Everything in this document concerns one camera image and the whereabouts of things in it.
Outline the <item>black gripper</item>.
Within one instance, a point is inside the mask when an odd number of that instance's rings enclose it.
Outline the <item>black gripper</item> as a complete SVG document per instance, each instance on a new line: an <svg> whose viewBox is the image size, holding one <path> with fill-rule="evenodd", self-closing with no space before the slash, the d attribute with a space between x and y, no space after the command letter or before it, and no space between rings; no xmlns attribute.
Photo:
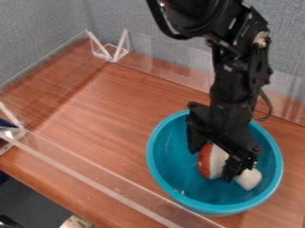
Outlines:
<svg viewBox="0 0 305 228"><path fill-rule="evenodd" d="M223 179L231 183L247 169L253 169L261 149L251 133L251 121L257 96L235 100L212 93L211 105L190 102L188 105L188 142L190 153L197 153L207 143L216 143L229 154Z"/></svg>

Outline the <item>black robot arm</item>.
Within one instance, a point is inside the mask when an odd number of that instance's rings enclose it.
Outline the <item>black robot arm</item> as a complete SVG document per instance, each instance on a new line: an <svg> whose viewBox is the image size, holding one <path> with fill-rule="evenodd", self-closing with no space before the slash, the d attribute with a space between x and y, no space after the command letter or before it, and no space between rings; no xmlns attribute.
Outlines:
<svg viewBox="0 0 305 228"><path fill-rule="evenodd" d="M221 177L227 182L256 166L263 152L251 133L261 120L256 105L268 96L273 69L268 21L245 0L146 0L164 34L177 40L207 39L213 50L215 81L209 105L189 103L188 139L193 153L216 143L229 154Z"/></svg>

